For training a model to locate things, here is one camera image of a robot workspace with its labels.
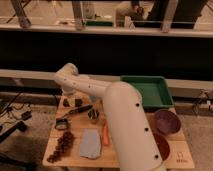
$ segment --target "dark red bowl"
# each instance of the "dark red bowl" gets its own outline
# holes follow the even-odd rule
[[[167,140],[159,134],[154,133],[153,135],[155,138],[155,142],[158,146],[162,160],[166,160],[170,154],[170,147]]]
[[[154,118],[157,129],[165,135],[177,133],[181,128],[178,116],[167,109],[156,111]]]

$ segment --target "green tray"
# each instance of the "green tray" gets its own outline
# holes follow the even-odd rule
[[[86,26],[113,26],[111,21],[87,21]]]
[[[173,100],[164,77],[122,75],[121,81],[133,85],[142,95],[144,108],[170,108]]]

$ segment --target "floor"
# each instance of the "floor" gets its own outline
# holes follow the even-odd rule
[[[16,93],[0,93],[0,98],[12,99]],[[54,95],[38,95],[22,93],[16,99],[13,106],[19,108],[26,103],[21,110],[14,110],[19,116],[26,110],[32,110],[32,118],[26,121],[26,132],[16,131],[0,145],[0,155],[23,161],[36,161],[38,171],[60,171],[61,168],[42,166],[42,159],[47,145],[50,128],[54,123],[54,115],[57,110],[58,98]],[[199,116],[195,115],[191,103],[176,102],[176,111],[182,122],[182,128],[189,145],[196,169],[194,171],[213,170],[213,113],[207,109],[199,110]],[[0,171],[22,171],[24,169],[12,167],[6,164],[0,165]],[[94,169],[75,169],[71,171],[95,171]]]
[[[115,9],[120,1],[94,1],[94,11],[99,16],[111,16],[115,20]],[[0,1],[0,23],[7,22],[14,14],[14,10],[9,0]],[[34,25],[56,25],[61,20],[73,21],[73,10],[70,1],[31,1],[25,12]],[[9,23],[18,23],[14,18]],[[213,1],[209,0],[202,11],[201,17],[194,27],[196,30],[213,30]]]

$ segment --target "wooden table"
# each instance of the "wooden table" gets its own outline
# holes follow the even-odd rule
[[[77,92],[75,93],[74,96],[75,98],[82,98],[84,105],[91,103],[90,98],[83,93]],[[65,97],[62,96],[60,100],[60,105],[56,113],[56,118],[64,115],[66,112],[72,109],[72,107],[63,106],[64,98]],[[44,166],[119,168],[119,163],[114,151],[111,137],[110,137],[110,145],[102,146],[100,158],[95,160],[90,160],[90,159],[79,156],[80,141],[81,141],[84,129],[96,128],[99,131],[100,135],[102,134],[102,126],[104,124],[105,116],[103,113],[103,108],[102,108],[102,104],[100,100],[94,103],[94,108],[98,109],[100,112],[99,121],[97,124],[90,123],[90,120],[87,115],[88,111],[75,116],[71,116],[69,118],[71,123],[70,130],[75,137],[73,147],[69,151],[69,154],[62,157],[60,161],[57,161],[55,163],[49,163],[47,162],[47,158],[54,151],[55,146],[57,144],[57,139],[63,134],[62,131],[56,130],[53,125],[51,133],[50,133],[50,137],[48,140],[47,148],[45,151],[45,155],[43,158]],[[153,132],[159,133],[153,124],[154,123],[153,113],[146,113],[146,114]],[[185,136],[183,134],[182,129],[176,134],[172,134],[172,135],[164,136],[164,137],[167,139],[170,146],[170,150],[171,150],[169,157],[164,161],[165,166],[168,169],[194,168],[194,163],[193,163],[187,142],[185,141]]]

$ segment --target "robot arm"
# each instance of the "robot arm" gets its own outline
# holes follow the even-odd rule
[[[102,98],[121,171],[165,171],[135,88],[121,81],[104,82],[71,75],[72,68],[72,64],[65,65],[55,74],[55,81],[62,87]]]

